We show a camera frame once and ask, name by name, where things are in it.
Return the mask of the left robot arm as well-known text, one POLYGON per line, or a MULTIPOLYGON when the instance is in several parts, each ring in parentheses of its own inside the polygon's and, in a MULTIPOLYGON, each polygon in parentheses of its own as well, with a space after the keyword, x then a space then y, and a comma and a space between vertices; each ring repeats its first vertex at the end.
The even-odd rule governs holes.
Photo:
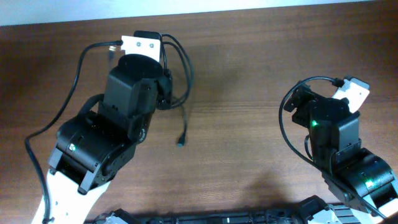
POLYGON ((164 55, 122 56, 104 93, 89 98, 57 131, 33 223, 83 223, 146 139, 155 110, 171 104, 172 76, 164 55))

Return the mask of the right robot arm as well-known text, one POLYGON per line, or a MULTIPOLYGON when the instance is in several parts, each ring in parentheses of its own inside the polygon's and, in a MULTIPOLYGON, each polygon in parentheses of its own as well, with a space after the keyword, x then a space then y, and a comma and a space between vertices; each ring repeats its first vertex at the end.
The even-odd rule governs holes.
POLYGON ((397 177, 390 165, 362 147, 359 107, 369 93, 351 82, 338 84, 332 97, 315 93, 304 83, 282 100, 280 111, 308 130, 307 155, 322 173, 330 192, 361 223, 382 223, 397 217, 397 177))

